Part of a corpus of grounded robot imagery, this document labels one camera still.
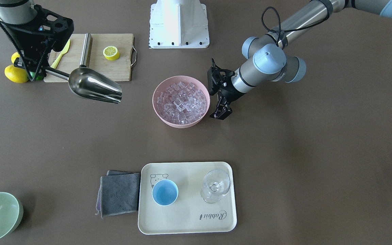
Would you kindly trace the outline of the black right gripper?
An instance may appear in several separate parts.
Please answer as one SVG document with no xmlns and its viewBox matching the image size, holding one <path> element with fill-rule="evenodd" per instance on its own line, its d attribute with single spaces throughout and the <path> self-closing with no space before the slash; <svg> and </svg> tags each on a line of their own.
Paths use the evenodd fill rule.
<svg viewBox="0 0 392 245">
<path fill-rule="evenodd" d="M 33 11 L 37 15 L 31 21 L 23 24 L 3 22 L 3 26 L 11 32 L 16 45 L 23 51 L 16 59 L 15 67 L 33 72 L 44 72 L 48 64 L 48 54 L 51 50 L 59 52 L 66 45 L 74 31 L 74 23 L 70 18 L 58 15 L 50 10 L 34 5 Z"/>
</svg>

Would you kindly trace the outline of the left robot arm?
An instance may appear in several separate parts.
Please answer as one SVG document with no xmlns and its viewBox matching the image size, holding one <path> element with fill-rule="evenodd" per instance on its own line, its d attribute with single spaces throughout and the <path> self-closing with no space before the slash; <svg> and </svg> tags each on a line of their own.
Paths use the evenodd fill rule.
<svg viewBox="0 0 392 245">
<path fill-rule="evenodd" d="M 249 37 L 242 45 L 246 62 L 235 71 L 222 69 L 212 60 L 207 72 L 208 92 L 217 96 L 211 118 L 224 120 L 232 113 L 230 104 L 262 82 L 300 81 L 307 67 L 299 57 L 288 56 L 284 48 L 308 29 L 328 20 L 345 8 L 392 18 L 392 0 L 311 0 L 302 9 L 273 28 L 266 28 L 261 37 Z"/>
</svg>

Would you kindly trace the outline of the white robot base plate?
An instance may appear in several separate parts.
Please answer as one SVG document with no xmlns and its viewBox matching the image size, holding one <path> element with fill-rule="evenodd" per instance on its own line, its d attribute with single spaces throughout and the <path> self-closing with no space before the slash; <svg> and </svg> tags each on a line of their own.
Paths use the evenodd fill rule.
<svg viewBox="0 0 392 245">
<path fill-rule="evenodd" d="M 210 45 L 207 7 L 199 0 L 158 0 L 150 6 L 150 49 L 198 49 Z"/>
</svg>

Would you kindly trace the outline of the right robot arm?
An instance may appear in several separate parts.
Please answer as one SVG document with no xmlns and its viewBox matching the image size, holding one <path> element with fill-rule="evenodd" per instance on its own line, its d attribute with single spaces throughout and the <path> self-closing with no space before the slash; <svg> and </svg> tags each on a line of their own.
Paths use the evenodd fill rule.
<svg viewBox="0 0 392 245">
<path fill-rule="evenodd" d="M 0 0 L 0 27 L 22 52 L 21 68 L 43 76 L 50 52 L 64 48 L 74 22 L 32 0 Z"/>
</svg>

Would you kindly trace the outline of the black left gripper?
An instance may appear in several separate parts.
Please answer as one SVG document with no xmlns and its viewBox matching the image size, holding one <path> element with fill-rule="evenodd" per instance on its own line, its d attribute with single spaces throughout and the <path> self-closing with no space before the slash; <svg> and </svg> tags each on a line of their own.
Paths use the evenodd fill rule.
<svg viewBox="0 0 392 245">
<path fill-rule="evenodd" d="M 225 120 L 233 112 L 230 104 L 245 95 L 233 86 L 232 78 L 236 75 L 236 72 L 221 69 L 218 66 L 209 68 L 207 72 L 208 92 L 210 96 L 218 95 L 216 108 L 210 114 L 210 118 Z"/>
</svg>

